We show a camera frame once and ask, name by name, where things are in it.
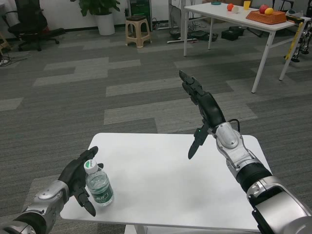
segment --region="green bottle label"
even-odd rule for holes
[[[100,194],[92,194],[92,196],[97,203],[105,203],[105,202],[108,202],[112,198],[113,193],[114,192],[111,187],[111,184],[109,184],[109,186],[104,192]]]

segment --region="orange basket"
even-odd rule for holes
[[[260,23],[266,24],[277,24],[284,23],[287,21],[286,13],[281,11],[274,11],[272,15],[267,16],[265,14],[261,14],[259,11],[251,11],[246,19],[254,20]]]

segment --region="bottle cap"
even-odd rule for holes
[[[88,160],[84,164],[86,173],[92,174],[98,171],[98,164],[94,159]]]

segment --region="green leaves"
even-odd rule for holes
[[[120,4],[120,2],[117,0],[79,0],[82,16],[86,16],[88,11],[91,15],[108,15],[111,13],[109,11],[110,8],[120,11],[117,7],[118,4]]]

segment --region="white tabletop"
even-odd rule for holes
[[[95,205],[92,217],[71,197],[61,212],[70,220],[201,229],[257,230],[246,194],[228,170],[225,158],[208,136],[192,160],[192,135],[111,134],[94,136],[95,159],[104,163],[115,200]],[[245,145],[269,169],[260,145]]]
[[[250,27],[261,28],[263,29],[263,31],[277,31],[295,25],[295,23],[289,21],[285,23],[278,23],[272,25],[259,23],[257,21],[246,19],[246,16],[251,11],[257,11],[258,9],[249,8],[249,10],[244,10],[243,6],[238,6],[238,8],[239,12],[237,14],[233,13],[232,11],[228,11],[226,3],[222,3],[221,5],[211,5],[211,3],[204,3],[193,6],[186,6],[184,9],[202,15],[211,16],[219,20],[225,20],[229,22],[235,22],[241,25],[248,25]]]

